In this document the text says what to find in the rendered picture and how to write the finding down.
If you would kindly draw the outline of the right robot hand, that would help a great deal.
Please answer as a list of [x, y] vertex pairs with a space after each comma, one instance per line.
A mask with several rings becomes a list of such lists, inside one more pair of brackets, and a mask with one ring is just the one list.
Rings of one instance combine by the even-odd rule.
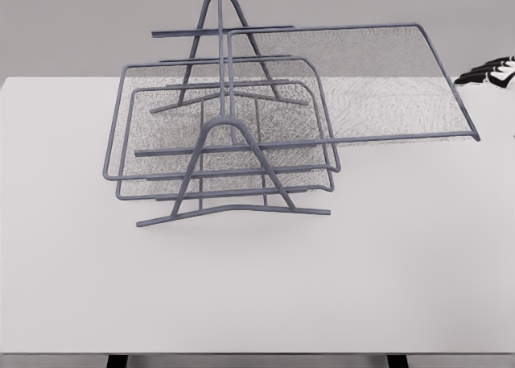
[[515, 91], [515, 55], [490, 60], [454, 80], [455, 85], [490, 84]]

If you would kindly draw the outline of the large grey mesh tray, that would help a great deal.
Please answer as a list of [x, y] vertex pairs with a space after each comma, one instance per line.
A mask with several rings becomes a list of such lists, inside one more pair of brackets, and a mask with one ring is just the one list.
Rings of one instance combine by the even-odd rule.
[[426, 31], [417, 23], [248, 28], [228, 34], [233, 75], [260, 56], [273, 78], [304, 81], [344, 144], [480, 135]]

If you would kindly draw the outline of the medium grey mesh tray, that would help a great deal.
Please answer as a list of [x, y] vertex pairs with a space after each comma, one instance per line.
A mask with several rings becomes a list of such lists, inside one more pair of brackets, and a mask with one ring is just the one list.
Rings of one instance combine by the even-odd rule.
[[328, 176], [338, 168], [319, 74], [298, 56], [175, 60], [123, 68], [103, 174], [174, 180], [210, 124], [199, 169], [257, 176], [252, 138], [272, 168]]

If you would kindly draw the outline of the small grey mesh tray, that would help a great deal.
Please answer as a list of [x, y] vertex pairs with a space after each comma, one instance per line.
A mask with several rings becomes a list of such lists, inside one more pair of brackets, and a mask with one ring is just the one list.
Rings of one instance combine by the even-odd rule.
[[[170, 200], [178, 192], [202, 125], [220, 116], [220, 89], [208, 81], [128, 85], [122, 95], [108, 173], [123, 199]], [[304, 81], [240, 81], [225, 89], [226, 113], [243, 122], [289, 192], [328, 191], [338, 168], [328, 142], [328, 116]], [[218, 126], [208, 135], [188, 196], [272, 193], [261, 164], [238, 130]]]

